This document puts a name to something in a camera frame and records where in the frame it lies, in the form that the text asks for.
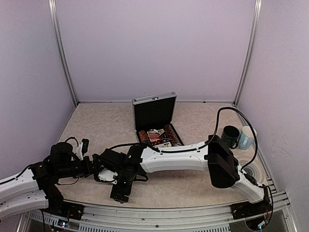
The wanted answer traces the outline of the red playing card deck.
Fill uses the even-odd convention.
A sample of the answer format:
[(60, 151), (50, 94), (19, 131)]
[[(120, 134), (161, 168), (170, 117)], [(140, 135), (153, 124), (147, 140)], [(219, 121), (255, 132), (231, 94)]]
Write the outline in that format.
[(147, 135), (150, 142), (163, 142), (164, 140), (161, 138), (161, 135), (163, 135), (165, 131), (163, 129), (161, 130), (149, 130), (147, 131)]

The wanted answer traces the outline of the aluminium poker chip case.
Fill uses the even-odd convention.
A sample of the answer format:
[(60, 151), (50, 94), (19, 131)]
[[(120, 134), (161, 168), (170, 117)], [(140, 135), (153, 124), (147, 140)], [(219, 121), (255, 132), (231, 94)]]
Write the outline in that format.
[[(172, 124), (176, 99), (177, 95), (174, 91), (132, 99), (135, 133), (139, 142), (139, 131), (144, 130), (146, 133), (153, 129), (165, 131), (165, 126), (170, 124), (183, 145)], [(166, 132), (161, 135), (161, 138), (164, 140), (163, 142), (150, 142), (150, 145), (157, 147), (173, 146)]]

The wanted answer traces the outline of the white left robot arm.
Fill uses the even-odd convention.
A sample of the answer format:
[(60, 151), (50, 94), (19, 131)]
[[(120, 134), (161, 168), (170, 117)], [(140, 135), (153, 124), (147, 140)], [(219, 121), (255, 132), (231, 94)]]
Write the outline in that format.
[(67, 203), (57, 188), (63, 178), (82, 178), (95, 173), (92, 161), (85, 153), (89, 140), (82, 139), (73, 151), (67, 142), (51, 147), (43, 161), (28, 165), (15, 176), (0, 182), (0, 217), (7, 218), (35, 209), (46, 209), (57, 215), (66, 214)]

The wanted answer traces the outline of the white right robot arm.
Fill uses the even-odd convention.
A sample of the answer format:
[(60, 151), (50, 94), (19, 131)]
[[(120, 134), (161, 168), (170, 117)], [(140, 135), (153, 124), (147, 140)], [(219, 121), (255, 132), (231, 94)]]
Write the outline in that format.
[(127, 154), (113, 148), (100, 155), (98, 180), (112, 183), (111, 198), (126, 203), (131, 194), (132, 183), (147, 181), (147, 174), (161, 171), (206, 171), (211, 184), (218, 189), (231, 188), (246, 198), (247, 211), (256, 215), (266, 206), (268, 189), (259, 184), (234, 157), (233, 152), (217, 135), (192, 145), (153, 147), (147, 143), (130, 144)]

